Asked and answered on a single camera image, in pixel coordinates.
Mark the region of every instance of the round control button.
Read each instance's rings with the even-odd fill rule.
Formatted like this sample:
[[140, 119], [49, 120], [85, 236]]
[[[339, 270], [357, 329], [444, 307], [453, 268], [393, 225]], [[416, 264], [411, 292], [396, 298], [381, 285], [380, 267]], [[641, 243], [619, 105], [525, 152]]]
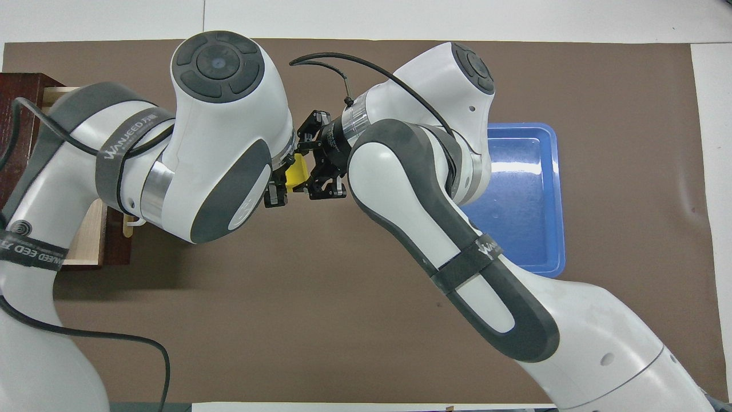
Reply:
[[468, 63], [470, 63], [471, 67], [473, 67], [476, 73], [478, 73], [478, 76], [482, 78], [490, 78], [488, 67], [485, 66], [485, 63], [473, 51], [468, 52]]
[[221, 80], [233, 76], [239, 69], [240, 61], [234, 49], [217, 44], [203, 49], [195, 63], [202, 75]]

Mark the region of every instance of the dark wooden cabinet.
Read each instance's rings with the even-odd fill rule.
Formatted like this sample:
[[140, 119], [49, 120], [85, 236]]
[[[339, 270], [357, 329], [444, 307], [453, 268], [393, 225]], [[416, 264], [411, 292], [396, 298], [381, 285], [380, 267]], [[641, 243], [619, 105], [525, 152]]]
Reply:
[[[70, 89], [73, 88], [41, 73], [0, 73], [0, 152], [7, 147], [12, 130], [13, 99], [27, 98], [36, 106], [47, 108]], [[18, 143], [0, 171], [0, 207], [5, 205], [28, 164], [40, 125], [30, 111], [21, 111]], [[95, 202], [72, 243], [64, 268], [129, 264], [132, 240], [123, 235], [123, 226], [124, 216], [120, 212]]]

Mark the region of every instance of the brown mat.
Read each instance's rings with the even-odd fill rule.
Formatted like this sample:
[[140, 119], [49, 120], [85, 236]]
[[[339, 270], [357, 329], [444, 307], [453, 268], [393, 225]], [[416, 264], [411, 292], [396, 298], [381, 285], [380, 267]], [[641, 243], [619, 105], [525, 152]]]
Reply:
[[[8, 72], [67, 85], [120, 81], [174, 108], [174, 40], [10, 43]], [[342, 81], [301, 54], [342, 51], [396, 69], [429, 41], [262, 40], [296, 126], [340, 112]], [[688, 45], [468, 43], [496, 78], [491, 122], [546, 122], [559, 137], [567, 268], [633, 308], [713, 396], [725, 360], [704, 198]], [[382, 81], [339, 63], [354, 93]], [[72, 327], [160, 340], [175, 402], [545, 402], [523, 370], [485, 343], [396, 240], [353, 199], [257, 210], [228, 238], [189, 246], [145, 226], [132, 265], [56, 282]], [[155, 401], [157, 354], [79, 345], [115, 401]]]

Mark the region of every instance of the black strap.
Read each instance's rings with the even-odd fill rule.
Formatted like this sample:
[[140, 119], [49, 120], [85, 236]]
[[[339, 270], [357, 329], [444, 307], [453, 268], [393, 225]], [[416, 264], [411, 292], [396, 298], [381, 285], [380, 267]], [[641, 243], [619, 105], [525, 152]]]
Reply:
[[97, 194], [104, 203], [120, 212], [132, 214], [122, 205], [119, 193], [127, 154], [152, 128], [173, 118], [174, 116], [163, 108], [146, 108], [125, 120], [109, 136], [97, 153], [95, 172]]
[[68, 253], [69, 249], [31, 239], [20, 233], [0, 231], [0, 260], [58, 272]]
[[476, 273], [493, 263], [503, 249], [488, 235], [477, 238], [467, 248], [442, 265], [432, 276], [432, 282], [447, 295]]

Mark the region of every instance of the small hole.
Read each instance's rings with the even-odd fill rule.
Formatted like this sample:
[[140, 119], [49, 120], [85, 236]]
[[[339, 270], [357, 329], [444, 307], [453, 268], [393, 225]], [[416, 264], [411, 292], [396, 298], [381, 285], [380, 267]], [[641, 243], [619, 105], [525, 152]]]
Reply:
[[600, 364], [606, 367], [607, 365], [612, 364], [614, 360], [615, 355], [613, 355], [612, 353], [606, 353], [605, 356], [600, 359]]

